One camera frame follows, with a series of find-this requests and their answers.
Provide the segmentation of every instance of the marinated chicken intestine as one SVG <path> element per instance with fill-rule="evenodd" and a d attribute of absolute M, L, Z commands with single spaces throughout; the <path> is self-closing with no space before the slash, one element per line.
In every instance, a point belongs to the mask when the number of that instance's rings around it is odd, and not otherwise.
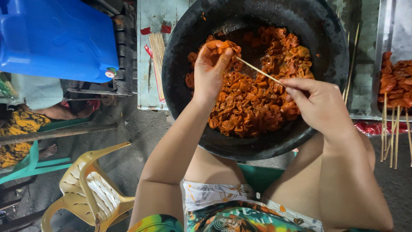
<path fill-rule="evenodd" d="M 312 63 L 309 50 L 299 45 L 295 35 L 288 33 L 285 28 L 274 26 L 262 26 L 258 33 L 260 38 L 254 37 L 252 32 L 245 33 L 243 40 L 249 42 L 251 47 L 268 46 L 265 56 L 260 59 L 263 72 L 275 79 L 314 79 L 310 71 Z M 215 39 L 210 35 L 206 43 Z M 237 55 L 241 52 L 239 46 L 227 40 L 212 54 L 222 54 L 227 47 L 232 47 Z M 197 53 L 191 52 L 187 57 L 192 69 L 200 48 Z M 226 68 L 222 91 L 209 116 L 211 128 L 218 128 L 226 136 L 257 137 L 267 131 L 277 130 L 286 121 L 298 117 L 300 111 L 294 101 L 288 101 L 288 94 L 282 85 L 261 73 L 257 74 L 256 79 L 240 73 L 243 63 L 235 58 L 232 57 Z M 185 81 L 193 96 L 193 72 L 186 74 Z"/>
<path fill-rule="evenodd" d="M 412 106 L 412 60 L 401 60 L 395 65 L 391 62 L 391 52 L 382 56 L 381 88 L 378 101 L 385 101 L 388 108 Z"/>

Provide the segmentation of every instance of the beige plastic chair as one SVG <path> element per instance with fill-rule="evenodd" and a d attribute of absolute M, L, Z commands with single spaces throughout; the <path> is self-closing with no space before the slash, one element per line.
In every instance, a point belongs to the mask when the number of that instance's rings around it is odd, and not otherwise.
<path fill-rule="evenodd" d="M 131 143 L 124 142 L 98 151 L 82 154 L 60 180 L 63 196 L 55 201 L 42 217 L 42 232 L 52 232 L 50 220 L 54 213 L 65 208 L 104 232 L 111 225 L 127 218 L 134 197 L 124 196 L 103 172 L 97 159 Z"/>

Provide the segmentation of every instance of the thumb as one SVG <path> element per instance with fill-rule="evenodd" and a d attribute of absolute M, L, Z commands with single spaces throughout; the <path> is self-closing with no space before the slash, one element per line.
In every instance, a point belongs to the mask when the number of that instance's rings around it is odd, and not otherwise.
<path fill-rule="evenodd" d="M 305 111 L 305 109 L 312 105 L 309 99 L 307 99 L 305 94 L 303 94 L 300 90 L 286 87 L 286 92 L 293 98 L 301 111 Z"/>
<path fill-rule="evenodd" d="M 230 59 L 232 58 L 232 54 L 233 49 L 229 47 L 226 48 L 225 52 L 220 55 L 219 60 L 214 67 L 214 69 L 219 75 L 222 75 L 225 71 L 227 64 L 230 62 Z"/>

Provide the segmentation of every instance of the concrete floor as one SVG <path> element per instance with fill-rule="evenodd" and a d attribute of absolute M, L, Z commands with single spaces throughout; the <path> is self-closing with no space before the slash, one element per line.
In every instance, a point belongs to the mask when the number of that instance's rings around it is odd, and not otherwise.
<path fill-rule="evenodd" d="M 100 159 L 100 165 L 109 175 L 113 182 L 127 196 L 134 196 L 136 186 L 143 169 L 143 165 L 156 146 L 157 142 L 171 126 L 171 117 L 168 112 L 141 111 L 136 109 L 136 97 L 122 99 L 118 107 L 103 106 L 99 110 L 95 119 L 89 125 L 101 125 L 117 122 L 117 131 L 105 131 L 90 133 L 85 135 L 75 135 L 55 139 L 59 147 L 56 157 L 71 156 L 75 160 L 82 153 L 91 150 L 98 150 L 125 141 L 132 141 L 132 145 L 116 152 L 110 153 Z M 380 155 L 380 137 L 371 139 L 377 157 Z M 43 140 L 42 144 L 50 144 L 53 141 Z M 276 158 L 253 161 L 250 164 L 258 166 L 270 166 L 285 168 L 293 159 L 293 153 L 288 153 Z M 23 197 L 21 204 L 16 206 L 15 212 L 12 208 L 6 210 L 10 220 L 19 218 L 42 209 L 47 208 L 55 200 L 61 197 L 59 181 L 65 170 L 52 173 L 41 174 L 35 183 L 24 187 L 18 193 Z M 395 222 L 395 231 L 410 231 L 408 224 L 412 216 L 412 168 L 410 167 L 409 147 L 406 135 L 401 135 L 399 139 L 399 160 L 398 169 L 389 168 L 388 161 L 379 162 L 377 160 L 375 175 L 389 203 Z M 24 179 L 7 182 L 4 187 L 11 186 Z M 3 200 L 10 201 L 17 199 L 15 193 L 10 193 Z M 126 231 L 129 219 L 126 219 L 108 231 L 120 229 Z M 67 210 L 59 210 L 52 218 L 54 231 L 69 228 L 78 231 L 94 231 L 79 218 Z M 24 232 L 38 232 L 40 221 L 34 226 L 23 230 Z"/>

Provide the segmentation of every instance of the hand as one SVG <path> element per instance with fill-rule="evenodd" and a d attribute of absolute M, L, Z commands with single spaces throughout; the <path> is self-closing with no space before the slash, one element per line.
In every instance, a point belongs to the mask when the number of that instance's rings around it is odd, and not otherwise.
<path fill-rule="evenodd" d="M 223 72 L 233 54 L 233 49 L 227 48 L 213 67 L 211 61 L 212 50 L 219 48 L 222 44 L 222 41 L 214 40 L 206 43 L 200 50 L 194 65 L 193 99 L 216 102 L 216 98 L 223 86 Z"/>
<path fill-rule="evenodd" d="M 339 87 L 306 78 L 280 80 L 300 109 L 303 120 L 325 137 L 353 132 L 354 127 Z M 306 97 L 301 90 L 308 91 Z"/>

